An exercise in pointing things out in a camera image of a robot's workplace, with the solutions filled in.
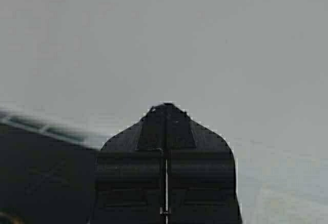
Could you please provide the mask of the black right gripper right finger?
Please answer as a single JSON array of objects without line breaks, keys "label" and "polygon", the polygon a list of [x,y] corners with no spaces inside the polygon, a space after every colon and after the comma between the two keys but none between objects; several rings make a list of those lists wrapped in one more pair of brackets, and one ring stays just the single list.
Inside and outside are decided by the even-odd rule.
[{"label": "black right gripper right finger", "polygon": [[166,111],[169,223],[242,223],[235,158],[226,140],[174,104]]}]

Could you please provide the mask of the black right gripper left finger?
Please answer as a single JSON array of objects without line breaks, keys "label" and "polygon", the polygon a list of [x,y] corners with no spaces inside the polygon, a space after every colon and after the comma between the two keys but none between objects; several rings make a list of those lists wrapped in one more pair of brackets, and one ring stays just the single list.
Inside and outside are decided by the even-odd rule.
[{"label": "black right gripper left finger", "polygon": [[90,223],[167,223],[167,105],[111,137],[95,169]]}]

